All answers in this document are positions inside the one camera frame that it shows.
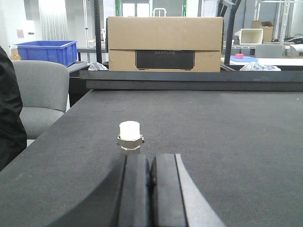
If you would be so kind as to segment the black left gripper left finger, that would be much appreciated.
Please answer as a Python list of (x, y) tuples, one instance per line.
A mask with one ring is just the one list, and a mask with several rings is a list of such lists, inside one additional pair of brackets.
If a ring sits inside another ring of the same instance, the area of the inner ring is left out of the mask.
[(149, 170), (145, 155), (127, 156), (117, 221), (119, 227), (149, 227), (151, 225)]

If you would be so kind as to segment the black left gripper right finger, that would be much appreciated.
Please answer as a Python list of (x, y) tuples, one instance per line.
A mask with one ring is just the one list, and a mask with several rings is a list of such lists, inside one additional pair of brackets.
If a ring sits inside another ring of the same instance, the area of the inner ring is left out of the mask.
[(151, 175), (155, 227), (225, 226), (192, 180), (180, 154), (157, 155)]

